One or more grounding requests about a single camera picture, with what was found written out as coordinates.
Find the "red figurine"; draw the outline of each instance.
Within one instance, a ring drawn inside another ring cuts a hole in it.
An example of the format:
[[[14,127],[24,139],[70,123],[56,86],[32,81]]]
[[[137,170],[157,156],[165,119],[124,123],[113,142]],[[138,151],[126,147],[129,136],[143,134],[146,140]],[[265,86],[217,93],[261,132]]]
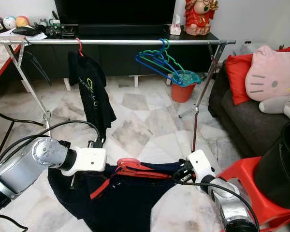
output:
[[[210,19],[218,9],[217,0],[186,0],[185,32],[189,35],[206,35],[210,32]]]

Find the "red pillow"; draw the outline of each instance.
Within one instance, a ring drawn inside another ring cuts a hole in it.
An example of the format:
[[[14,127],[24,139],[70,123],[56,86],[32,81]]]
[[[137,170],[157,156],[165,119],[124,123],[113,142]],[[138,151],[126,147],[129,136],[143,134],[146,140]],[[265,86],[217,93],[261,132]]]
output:
[[[277,52],[290,52],[290,47],[277,50]],[[250,100],[246,94],[245,78],[251,67],[252,56],[253,54],[229,56],[227,58],[227,73],[234,105],[239,105]]]

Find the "white wall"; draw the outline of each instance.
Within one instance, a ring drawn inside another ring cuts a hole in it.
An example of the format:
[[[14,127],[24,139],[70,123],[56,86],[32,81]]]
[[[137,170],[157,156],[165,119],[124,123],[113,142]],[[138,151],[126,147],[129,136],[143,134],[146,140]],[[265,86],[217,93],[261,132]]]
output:
[[[276,47],[284,44],[285,47],[290,47],[290,1],[270,34],[268,44]]]
[[[277,47],[290,45],[290,0],[219,0],[212,21],[212,33],[220,39],[235,39],[221,59],[240,47],[244,41],[266,43]],[[0,16],[25,15],[33,24],[40,18],[51,18],[56,11],[54,0],[0,0]],[[185,0],[176,0],[175,14],[185,23]]]

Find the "marble floor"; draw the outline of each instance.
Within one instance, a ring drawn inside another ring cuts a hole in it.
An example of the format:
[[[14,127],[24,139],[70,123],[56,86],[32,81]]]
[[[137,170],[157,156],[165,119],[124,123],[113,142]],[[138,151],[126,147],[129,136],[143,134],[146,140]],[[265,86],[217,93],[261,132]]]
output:
[[[77,86],[66,91],[63,80],[50,87],[44,81],[34,81],[34,88],[46,108],[53,114],[71,119],[85,119]],[[207,110],[206,93],[200,106],[197,149],[202,149],[216,173],[240,159],[239,153],[217,119]],[[190,109],[202,90],[196,86],[187,103],[176,103],[171,98],[171,86],[159,76],[139,78],[139,88],[134,88],[131,77],[107,77],[106,90],[117,120],[107,130],[104,144],[107,162],[115,164],[119,158],[137,158],[143,162],[168,163],[185,158],[191,152],[192,115],[182,119],[178,114]],[[20,82],[10,83],[0,95],[0,112],[19,119],[41,121],[42,112]],[[51,124],[61,122],[52,118]],[[0,142],[9,122],[0,118]],[[16,124],[8,140],[13,141],[41,131],[30,124]],[[58,140],[86,147],[94,139],[92,129],[81,124],[68,124],[52,131]],[[56,200],[48,182],[47,171],[37,179],[16,201],[2,209],[2,214],[29,227],[29,232],[89,232],[82,220],[77,220]],[[152,209],[152,232],[219,232],[215,205],[194,187],[175,186]],[[0,232],[20,231],[10,222],[0,219]]]

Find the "black bucket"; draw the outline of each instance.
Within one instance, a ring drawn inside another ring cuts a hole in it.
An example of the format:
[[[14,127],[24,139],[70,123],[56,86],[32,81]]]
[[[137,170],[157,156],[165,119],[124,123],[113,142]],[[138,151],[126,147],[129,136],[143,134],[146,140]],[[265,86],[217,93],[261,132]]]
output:
[[[254,180],[266,198],[290,209],[290,123],[283,128],[281,138],[260,160]]]

